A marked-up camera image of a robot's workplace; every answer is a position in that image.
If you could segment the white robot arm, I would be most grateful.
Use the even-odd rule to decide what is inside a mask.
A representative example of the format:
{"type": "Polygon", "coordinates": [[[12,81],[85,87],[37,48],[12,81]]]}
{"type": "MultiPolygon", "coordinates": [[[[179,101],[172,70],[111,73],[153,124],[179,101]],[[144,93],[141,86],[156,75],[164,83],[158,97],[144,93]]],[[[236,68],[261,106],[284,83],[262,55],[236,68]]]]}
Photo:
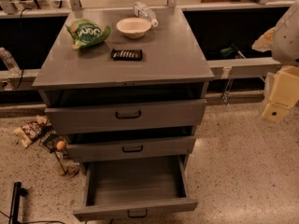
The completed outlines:
{"type": "Polygon", "coordinates": [[[260,52],[271,51],[282,67],[268,81],[269,93],[261,114],[264,121],[279,123],[299,101],[299,1],[296,0],[252,45],[260,52]]]}

